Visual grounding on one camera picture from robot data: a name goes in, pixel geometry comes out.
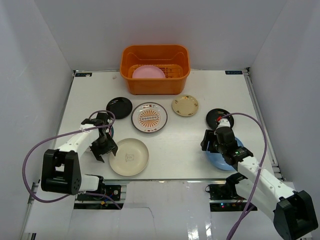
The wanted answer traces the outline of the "blue plate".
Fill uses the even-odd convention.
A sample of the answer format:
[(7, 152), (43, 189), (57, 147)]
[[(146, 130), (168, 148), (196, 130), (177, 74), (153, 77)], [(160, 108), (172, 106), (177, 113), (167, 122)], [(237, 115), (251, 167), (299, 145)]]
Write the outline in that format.
[[(207, 147), (206, 149), (206, 158), (207, 160), (216, 168), (223, 170), (223, 171), (234, 171), (235, 169), (226, 163), (223, 155), (217, 151), (219, 148), (219, 143), (217, 141), (209, 141), (207, 140)], [(213, 147), (214, 152), (210, 152), (209, 148)]]

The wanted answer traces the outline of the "cream plate with bear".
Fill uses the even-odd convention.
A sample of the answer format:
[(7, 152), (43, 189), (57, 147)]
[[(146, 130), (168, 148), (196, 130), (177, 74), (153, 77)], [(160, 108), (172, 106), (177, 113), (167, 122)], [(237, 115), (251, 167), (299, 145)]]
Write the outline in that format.
[(149, 150), (140, 140), (122, 139), (117, 143), (116, 155), (109, 157), (112, 170), (118, 175), (131, 177), (141, 173), (149, 162)]

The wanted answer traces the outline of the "pink plate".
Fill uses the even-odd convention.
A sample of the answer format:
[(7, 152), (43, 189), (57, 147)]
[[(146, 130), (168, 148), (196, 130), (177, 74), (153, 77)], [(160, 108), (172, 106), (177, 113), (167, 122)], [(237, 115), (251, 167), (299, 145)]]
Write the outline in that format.
[(165, 73), (153, 65), (140, 66), (132, 74), (133, 79), (164, 79), (165, 77)]

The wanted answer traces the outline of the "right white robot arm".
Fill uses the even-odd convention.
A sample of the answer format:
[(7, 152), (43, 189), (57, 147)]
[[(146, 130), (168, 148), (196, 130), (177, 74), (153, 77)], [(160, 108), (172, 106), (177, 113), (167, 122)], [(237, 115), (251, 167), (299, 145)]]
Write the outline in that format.
[(270, 218), (284, 240), (297, 240), (318, 228), (311, 196), (287, 186), (263, 169), (250, 150), (238, 145), (230, 127), (207, 129), (200, 145), (203, 151), (222, 155), (236, 170), (216, 190), (216, 195), (246, 199), (249, 206), (257, 207)]

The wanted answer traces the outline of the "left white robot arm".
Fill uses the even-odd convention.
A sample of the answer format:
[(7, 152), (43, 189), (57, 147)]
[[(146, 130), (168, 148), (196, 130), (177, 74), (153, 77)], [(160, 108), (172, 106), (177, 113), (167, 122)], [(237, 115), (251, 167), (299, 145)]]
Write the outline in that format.
[(80, 129), (72, 132), (67, 142), (57, 149), (48, 149), (43, 155), (41, 189), (66, 195), (88, 192), (96, 200), (103, 198), (106, 187), (102, 177), (82, 174), (80, 158), (87, 149), (99, 162), (104, 162), (102, 156), (105, 154), (117, 154), (118, 146), (107, 132), (115, 119), (110, 111), (97, 112), (95, 118), (84, 119)]

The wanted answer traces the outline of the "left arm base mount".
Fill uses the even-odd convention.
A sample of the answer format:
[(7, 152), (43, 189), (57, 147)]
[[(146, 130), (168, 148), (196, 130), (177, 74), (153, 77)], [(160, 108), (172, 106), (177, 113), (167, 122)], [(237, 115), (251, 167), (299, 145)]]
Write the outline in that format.
[(96, 191), (88, 191), (89, 194), (81, 193), (77, 195), (76, 200), (81, 202), (99, 202), (105, 206), (110, 202), (106, 196), (114, 201), (121, 199), (121, 188), (121, 185), (105, 185), (102, 183)]

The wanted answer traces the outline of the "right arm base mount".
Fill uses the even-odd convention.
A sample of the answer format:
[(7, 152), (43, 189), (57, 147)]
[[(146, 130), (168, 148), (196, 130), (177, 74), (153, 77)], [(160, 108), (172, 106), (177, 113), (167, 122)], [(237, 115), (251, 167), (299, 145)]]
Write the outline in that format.
[(209, 207), (215, 212), (242, 212), (247, 200), (232, 192), (226, 184), (209, 184), (205, 187), (209, 194)]

